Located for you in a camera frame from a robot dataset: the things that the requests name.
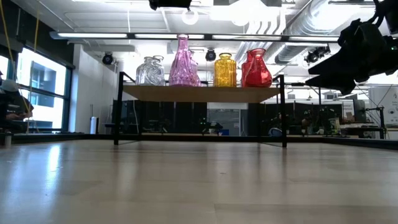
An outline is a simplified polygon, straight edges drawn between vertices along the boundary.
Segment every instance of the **window frame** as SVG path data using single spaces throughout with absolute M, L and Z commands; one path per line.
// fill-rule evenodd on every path
M 55 63 L 60 64 L 61 66 L 64 66 L 63 64 L 57 62 L 56 60 L 48 57 L 47 55 L 41 54 L 40 52 L 36 52 L 36 54 L 39 54 Z M 18 68 L 18 61 L 19 61 L 19 54 L 17 55 L 16 58 L 16 68 Z M 19 87 L 21 90 L 27 90 L 30 91 L 30 89 L 32 89 L 32 93 L 38 93 L 41 95 L 46 95 L 46 96 L 51 96 L 54 98 L 61 98 L 63 99 L 63 110 L 62 110 L 62 127 L 61 128 L 29 128 L 30 131 L 36 131 L 39 130 L 40 132 L 45 131 L 45 132 L 52 132 L 52 131 L 62 131 L 62 132 L 66 132 L 69 130 L 69 109 L 70 109 L 70 93 L 71 93 L 71 89 L 72 89 L 72 69 L 69 67 L 66 67 L 66 72 L 65 72 L 65 91 L 64 91 L 64 95 L 59 95 L 56 93 L 53 93 L 51 91 L 47 91 L 47 90 L 42 90 L 39 88 L 35 88 L 35 87 L 30 87 L 27 85 L 23 85 L 23 84 L 19 84 Z M 12 68 L 12 63 L 11 61 L 9 61 L 9 70 L 7 73 L 7 78 L 16 81 L 16 74 L 13 77 L 13 68 Z

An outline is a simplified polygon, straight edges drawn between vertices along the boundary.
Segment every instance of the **red glass vase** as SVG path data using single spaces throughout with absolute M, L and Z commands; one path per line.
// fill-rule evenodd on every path
M 243 87 L 270 87 L 272 75 L 263 59 L 265 49 L 248 51 L 248 60 L 242 65 Z

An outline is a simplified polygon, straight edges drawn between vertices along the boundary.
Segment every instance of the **ceiling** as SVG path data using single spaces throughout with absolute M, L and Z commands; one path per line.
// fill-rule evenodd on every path
M 222 6 L 212 6 L 213 0 L 194 0 L 193 10 L 198 11 L 198 21 L 194 25 L 187 25 L 182 21 L 182 13 L 186 9 L 163 9 L 153 11 L 149 8 L 147 1 L 136 0 L 137 4 L 121 3 L 101 3 L 101 2 L 75 2 L 72 0 L 12 0 L 27 12 L 36 15 L 39 11 L 39 19 L 59 32 L 160 32 L 160 33 L 213 33 L 213 34 L 242 34 L 249 32 L 249 26 L 237 26 L 231 21 L 212 20 L 212 10 L 224 9 Z M 308 0 L 295 0 L 293 4 L 284 4 L 283 11 L 286 21 L 299 12 L 299 10 L 308 2 Z M 356 17 L 371 17 L 373 9 L 363 9 Z M 349 24 L 350 20 L 334 30 L 331 35 L 338 35 L 340 31 Z M 91 40 L 82 42 L 87 51 L 92 56 L 100 59 L 104 52 L 112 50 L 112 47 L 126 46 L 126 49 L 134 49 L 136 58 L 142 58 L 148 55 L 165 56 L 164 65 L 167 73 L 174 56 L 170 53 L 176 49 L 176 43 L 171 41 L 153 41 L 153 40 Z M 205 50 L 209 47 L 215 48 L 216 52 L 230 52 L 233 55 L 241 47 L 240 42 L 206 42 L 190 41 L 190 46 L 203 47 Z M 332 47 L 332 53 L 338 51 L 337 47 Z M 115 52 L 118 60 L 132 60 L 129 52 Z M 196 52 L 194 59 L 199 63 L 200 70 L 213 70 L 213 63 L 206 62 L 205 51 Z M 269 65 L 269 69 L 275 69 L 285 72 L 289 76 L 296 76 L 298 79 L 308 77 L 307 67 L 303 66 L 301 61 L 292 62 L 296 66 L 275 67 Z

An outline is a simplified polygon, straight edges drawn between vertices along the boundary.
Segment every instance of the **white wall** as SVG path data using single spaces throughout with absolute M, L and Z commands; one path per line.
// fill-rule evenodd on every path
M 93 116 L 99 117 L 99 133 L 104 133 L 110 106 L 116 98 L 118 76 L 114 70 L 88 55 L 81 45 L 75 45 L 70 102 L 69 131 L 90 132 L 91 106 Z

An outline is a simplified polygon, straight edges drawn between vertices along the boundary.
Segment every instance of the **window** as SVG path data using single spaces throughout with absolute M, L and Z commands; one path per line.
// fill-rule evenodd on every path
M 32 106 L 31 128 L 67 129 L 69 95 L 67 90 L 68 70 L 66 67 L 23 49 L 18 56 L 17 80 L 22 89 L 22 96 Z
M 8 72 L 8 58 L 0 56 L 0 72 L 1 72 L 1 79 L 7 79 L 7 72 Z

